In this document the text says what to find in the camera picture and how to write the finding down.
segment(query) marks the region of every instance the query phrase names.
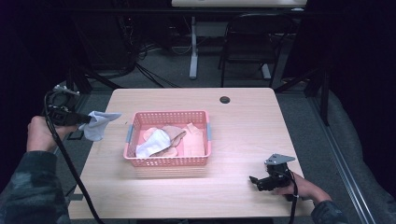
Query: white cloth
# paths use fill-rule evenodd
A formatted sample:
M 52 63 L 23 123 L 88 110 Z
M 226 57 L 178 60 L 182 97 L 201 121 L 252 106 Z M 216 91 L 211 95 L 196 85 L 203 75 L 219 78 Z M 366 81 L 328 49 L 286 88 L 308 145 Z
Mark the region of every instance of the white cloth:
M 157 129 L 145 143 L 136 147 L 136 157 L 148 158 L 152 154 L 162 151 L 170 146 L 171 139 L 169 135 L 164 130 Z
M 98 111 L 92 111 L 90 123 L 82 124 L 78 127 L 80 131 L 84 131 L 84 135 L 88 140 L 97 142 L 103 139 L 105 134 L 105 128 L 107 124 L 119 118 L 121 113 L 103 113 Z

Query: wooden table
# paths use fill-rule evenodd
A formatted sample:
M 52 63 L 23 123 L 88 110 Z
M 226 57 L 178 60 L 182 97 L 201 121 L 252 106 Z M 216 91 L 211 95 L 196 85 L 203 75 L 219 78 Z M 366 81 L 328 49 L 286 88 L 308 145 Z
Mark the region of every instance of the wooden table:
M 221 103 L 221 96 L 231 102 Z M 133 114 L 167 110 L 207 111 L 212 154 L 206 166 L 134 168 L 122 157 Z M 81 174 L 101 218 L 290 215 L 289 202 L 258 191 L 248 178 L 267 177 L 263 162 L 273 153 L 297 158 L 273 90 L 116 90 L 106 112 L 122 116 L 108 124 L 102 141 L 93 143 Z M 298 159 L 289 162 L 289 168 L 302 175 Z M 313 207 L 310 201 L 300 201 L 296 216 L 309 216 Z M 73 219 L 92 218 L 85 199 L 72 201 L 69 213 Z

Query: chair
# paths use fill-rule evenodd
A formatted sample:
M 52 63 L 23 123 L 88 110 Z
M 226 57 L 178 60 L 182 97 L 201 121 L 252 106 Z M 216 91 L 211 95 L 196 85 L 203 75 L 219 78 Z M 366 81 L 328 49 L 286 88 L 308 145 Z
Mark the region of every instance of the chair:
M 272 87 L 284 37 L 294 28 L 291 18 L 279 14 L 246 13 L 229 21 L 219 60 L 221 87 L 224 86 L 225 64 L 257 63 L 259 70 L 273 64 L 269 87 Z

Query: person's arm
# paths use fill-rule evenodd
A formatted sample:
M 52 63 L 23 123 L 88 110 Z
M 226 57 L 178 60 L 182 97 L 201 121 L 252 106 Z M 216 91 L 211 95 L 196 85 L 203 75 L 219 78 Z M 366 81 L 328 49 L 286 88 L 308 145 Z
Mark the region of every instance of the person's arm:
M 57 127 L 63 139 L 77 127 Z M 70 223 L 61 183 L 56 176 L 57 157 L 46 121 L 32 118 L 26 153 L 0 196 L 0 223 Z
M 338 206 L 332 201 L 330 195 L 302 178 L 301 176 L 294 174 L 294 179 L 298 187 L 298 194 L 300 197 L 308 198 L 314 201 L 315 209 L 311 213 L 311 217 L 316 224 L 347 224 L 348 220 L 344 213 L 338 208 Z M 275 194 L 293 194 L 294 185 L 291 183 L 285 188 L 275 189 Z

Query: sleeve cuff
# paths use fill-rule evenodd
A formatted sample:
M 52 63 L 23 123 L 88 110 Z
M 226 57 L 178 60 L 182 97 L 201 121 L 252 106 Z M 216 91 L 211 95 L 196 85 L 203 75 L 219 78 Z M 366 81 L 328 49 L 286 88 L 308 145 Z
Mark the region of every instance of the sleeve cuff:
M 48 151 L 31 151 L 23 154 L 16 172 L 47 171 L 55 174 L 57 156 Z
M 332 201 L 318 203 L 311 217 L 315 223 L 348 223 L 347 217 Z

